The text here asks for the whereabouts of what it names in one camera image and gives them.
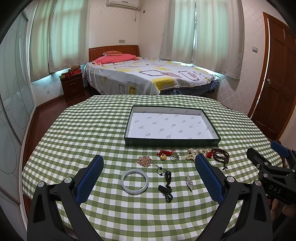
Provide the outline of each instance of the blue gripper pad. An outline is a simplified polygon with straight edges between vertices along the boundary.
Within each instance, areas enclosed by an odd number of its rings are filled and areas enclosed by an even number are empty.
[[[221,204],[224,200],[222,185],[201,154],[198,154],[195,158],[195,167],[211,198]]]
[[[95,158],[96,159],[93,161],[92,165],[77,186],[75,201],[78,205],[87,201],[104,168],[103,158],[101,156],[96,156]]]
[[[276,141],[272,141],[270,143],[270,147],[276,151],[281,157],[289,158],[290,154],[287,148],[283,147],[281,144],[279,144]]]

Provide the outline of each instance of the metal screw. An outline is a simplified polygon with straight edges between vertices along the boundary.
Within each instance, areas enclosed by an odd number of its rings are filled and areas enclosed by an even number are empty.
[[[233,183],[235,181],[235,179],[234,179],[234,177],[228,176],[227,181],[229,181],[230,183]]]
[[[71,177],[66,177],[64,182],[65,183],[70,183],[70,182],[72,182],[72,178]]]
[[[261,182],[260,182],[259,180],[256,180],[256,181],[255,181],[255,184],[256,184],[257,186],[261,186]]]
[[[41,187],[43,187],[43,186],[44,186],[44,182],[39,182],[39,183],[38,183],[38,187],[41,188]]]

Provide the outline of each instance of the wooden floor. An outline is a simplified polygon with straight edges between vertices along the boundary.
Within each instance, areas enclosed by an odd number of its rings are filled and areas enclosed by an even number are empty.
[[[25,143],[25,151],[23,157],[23,168],[27,163],[29,157],[33,153],[35,147],[38,145],[39,141],[42,139],[47,130],[51,127],[51,125],[55,122],[55,120],[59,117],[59,115],[68,107],[78,104],[82,101],[87,100],[88,98],[99,95],[99,92],[94,88],[85,89],[85,96],[79,97],[74,100],[70,100],[68,102],[62,97],[58,97],[53,101],[49,101],[38,106],[33,115],[28,136]],[[27,215],[29,214],[29,209],[31,206],[31,200],[26,196],[24,197],[25,209]]]

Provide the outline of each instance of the blue plaid fabric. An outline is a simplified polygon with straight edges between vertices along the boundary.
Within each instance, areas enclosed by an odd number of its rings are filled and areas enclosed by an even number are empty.
[[[192,95],[201,96],[204,93],[213,93],[214,89],[219,85],[219,80],[213,80],[206,85],[200,85],[195,87],[179,87],[168,90],[162,90],[160,95]]]

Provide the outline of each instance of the wooden headboard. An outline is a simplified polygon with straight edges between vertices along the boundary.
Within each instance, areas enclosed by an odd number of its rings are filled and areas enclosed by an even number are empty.
[[[104,46],[89,49],[89,62],[96,60],[103,56],[103,53],[107,51],[119,51],[122,53],[129,53],[137,57],[140,56],[138,45],[114,45],[114,46]]]

